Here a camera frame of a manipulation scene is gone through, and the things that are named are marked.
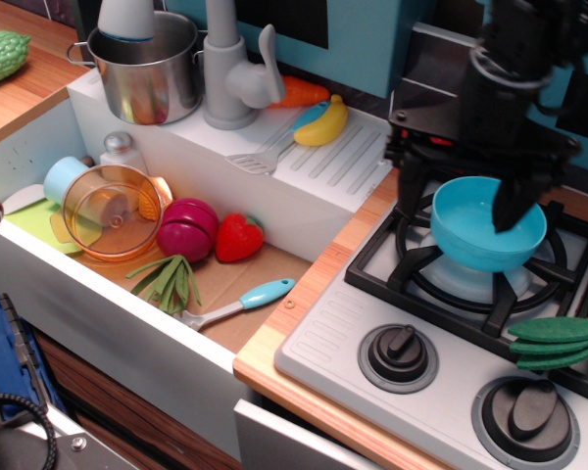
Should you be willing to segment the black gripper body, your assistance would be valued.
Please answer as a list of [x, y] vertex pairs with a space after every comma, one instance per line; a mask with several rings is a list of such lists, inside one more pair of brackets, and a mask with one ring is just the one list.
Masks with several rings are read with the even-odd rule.
[[386, 157], [401, 170], [400, 185], [423, 186], [441, 168], [553, 185], [581, 145], [528, 116], [552, 77], [542, 54], [471, 50], [458, 96], [391, 115]]

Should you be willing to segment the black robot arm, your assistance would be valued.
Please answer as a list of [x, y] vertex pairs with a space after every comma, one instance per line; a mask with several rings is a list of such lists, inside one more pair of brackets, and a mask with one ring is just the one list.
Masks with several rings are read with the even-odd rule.
[[494, 1], [459, 94], [389, 119], [386, 157], [400, 170], [399, 214], [414, 217], [430, 175], [464, 169], [500, 185], [491, 218], [512, 229], [564, 177], [580, 142], [528, 118], [577, 111], [588, 93], [588, 1]]

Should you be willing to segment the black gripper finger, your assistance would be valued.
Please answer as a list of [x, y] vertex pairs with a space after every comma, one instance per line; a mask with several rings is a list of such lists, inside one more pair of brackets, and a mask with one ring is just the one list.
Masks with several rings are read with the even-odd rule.
[[492, 221], [496, 232], [513, 229], [549, 189], [549, 178], [542, 175], [501, 180], [495, 195]]
[[438, 161], [431, 156], [403, 154], [396, 162], [399, 168], [398, 211], [407, 219], [412, 219], [417, 211], [418, 202], [431, 172]]

